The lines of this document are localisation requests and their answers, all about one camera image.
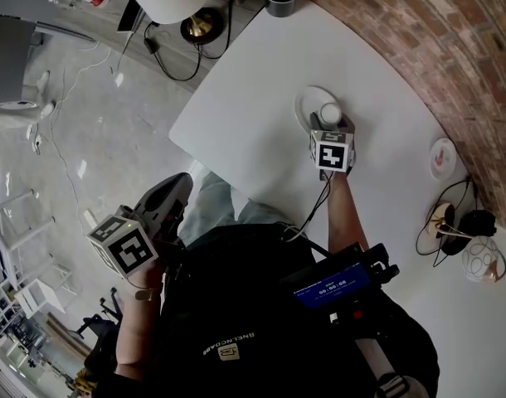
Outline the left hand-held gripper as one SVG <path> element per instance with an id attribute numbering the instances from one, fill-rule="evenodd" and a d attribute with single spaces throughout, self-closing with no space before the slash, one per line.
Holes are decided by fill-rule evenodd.
<path id="1" fill-rule="evenodd" d="M 167 273 L 178 269 L 182 242 L 178 227 L 192 193 L 187 172 L 166 178 L 148 190 L 134 210 L 120 206 L 87 239 L 109 269 L 124 279 L 157 261 Z"/>

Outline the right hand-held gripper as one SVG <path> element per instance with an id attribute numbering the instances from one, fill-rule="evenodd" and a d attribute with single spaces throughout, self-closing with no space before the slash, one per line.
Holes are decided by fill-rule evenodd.
<path id="1" fill-rule="evenodd" d="M 316 112 L 309 116 L 310 128 L 309 150 L 319 178 L 326 180 L 330 173 L 342 172 L 347 176 L 356 162 L 354 145 L 355 125 L 342 113 L 337 123 L 338 131 L 326 131 L 321 118 Z"/>

